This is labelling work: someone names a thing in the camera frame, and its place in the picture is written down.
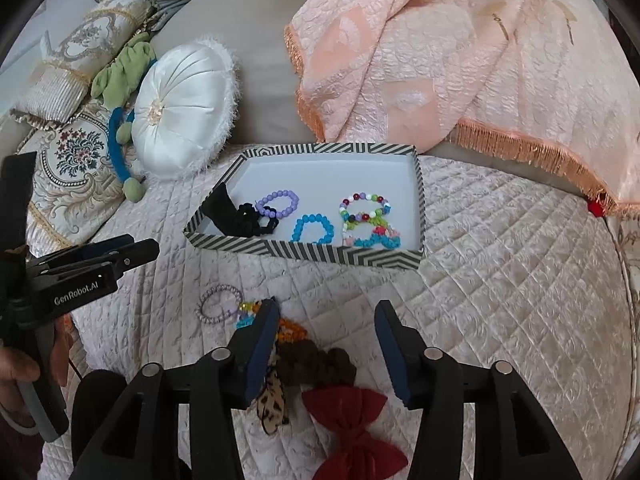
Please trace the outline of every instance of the silver bolt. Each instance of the silver bolt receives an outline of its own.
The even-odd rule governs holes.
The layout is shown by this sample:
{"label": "silver bolt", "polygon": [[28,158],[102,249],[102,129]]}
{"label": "silver bolt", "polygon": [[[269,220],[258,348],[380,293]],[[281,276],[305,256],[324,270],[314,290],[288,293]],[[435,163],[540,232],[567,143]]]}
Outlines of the silver bolt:
{"label": "silver bolt", "polygon": [[153,377],[160,371],[160,367],[156,363],[149,363],[142,368],[142,374],[145,377]]}
{"label": "silver bolt", "polygon": [[495,369],[503,375],[509,375],[513,372],[513,366],[511,366],[507,361],[498,361],[495,364]]}
{"label": "silver bolt", "polygon": [[230,356],[231,356],[231,350],[229,350],[229,348],[227,348],[226,346],[220,346],[216,348],[213,352],[211,352],[211,357],[213,357],[215,361],[224,361]]}
{"label": "silver bolt", "polygon": [[442,359],[443,355],[444,354],[442,353],[442,350],[440,350],[439,348],[436,348],[435,346],[430,346],[424,351],[424,356],[427,359],[431,359],[432,361],[437,361],[438,359]]}

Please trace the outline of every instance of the black and white striped rim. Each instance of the black and white striped rim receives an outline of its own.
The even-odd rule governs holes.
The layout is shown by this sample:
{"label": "black and white striped rim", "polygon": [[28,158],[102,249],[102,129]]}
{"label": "black and white striped rim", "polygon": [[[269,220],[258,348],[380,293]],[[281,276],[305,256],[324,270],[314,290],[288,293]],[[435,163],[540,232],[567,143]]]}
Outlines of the black and white striped rim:
{"label": "black and white striped rim", "polygon": [[[424,183],[418,155],[413,146],[405,144],[382,144],[363,142],[329,142],[325,144],[284,144],[244,150],[226,170],[220,182],[228,182],[242,164],[256,156],[290,155],[300,153],[375,153],[381,155],[411,156],[414,160],[418,183],[418,210],[420,211],[420,246],[424,247],[426,221],[424,216]],[[262,238],[239,238],[206,235],[197,232],[204,215],[200,208],[194,213],[184,229],[184,235],[194,246],[215,251],[229,251],[256,255],[269,255],[295,260],[311,260],[332,264],[365,267],[388,267],[392,269],[417,269],[424,258],[422,251],[369,249],[358,247],[335,247],[331,245],[305,244]]]}

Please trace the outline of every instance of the black scrunchie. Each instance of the black scrunchie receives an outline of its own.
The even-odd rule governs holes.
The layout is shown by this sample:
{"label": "black scrunchie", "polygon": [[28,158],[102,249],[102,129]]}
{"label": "black scrunchie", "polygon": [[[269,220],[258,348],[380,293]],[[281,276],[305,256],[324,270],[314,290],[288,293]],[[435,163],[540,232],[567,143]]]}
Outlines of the black scrunchie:
{"label": "black scrunchie", "polygon": [[318,350],[309,339],[278,345],[276,371],[285,386],[311,384],[315,387],[345,384],[353,386],[356,367],[342,348]]}
{"label": "black scrunchie", "polygon": [[250,238],[252,236],[270,235],[278,226],[277,218],[270,218],[266,227],[259,224],[261,216],[251,204],[242,204],[238,209],[226,192],[226,184],[218,184],[211,194],[200,206],[204,216],[211,219],[215,226],[225,236],[239,236]]}

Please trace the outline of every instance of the black hair tie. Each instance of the black hair tie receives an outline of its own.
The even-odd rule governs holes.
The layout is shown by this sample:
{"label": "black hair tie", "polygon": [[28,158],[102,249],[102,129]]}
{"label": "black hair tie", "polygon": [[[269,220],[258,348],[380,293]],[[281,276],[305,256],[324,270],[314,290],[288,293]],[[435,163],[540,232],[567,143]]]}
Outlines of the black hair tie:
{"label": "black hair tie", "polygon": [[[275,211],[270,207],[265,207],[265,209]],[[259,223],[260,214],[249,203],[242,204],[236,209],[236,206],[229,198],[224,182],[221,182],[213,189],[202,203],[202,206],[200,206],[200,210],[225,236],[250,238],[270,235],[279,224],[277,218],[270,218],[265,227],[261,226]]]}

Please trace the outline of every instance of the pink quilted blanket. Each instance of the pink quilted blanket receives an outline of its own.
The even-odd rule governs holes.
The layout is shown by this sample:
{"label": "pink quilted blanket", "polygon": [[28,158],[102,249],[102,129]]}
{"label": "pink quilted blanket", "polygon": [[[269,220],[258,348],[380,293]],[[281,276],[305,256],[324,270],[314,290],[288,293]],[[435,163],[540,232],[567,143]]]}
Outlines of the pink quilted blanket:
{"label": "pink quilted blanket", "polygon": [[640,212],[640,88],[591,0],[308,0],[285,40],[320,141],[448,138]]}

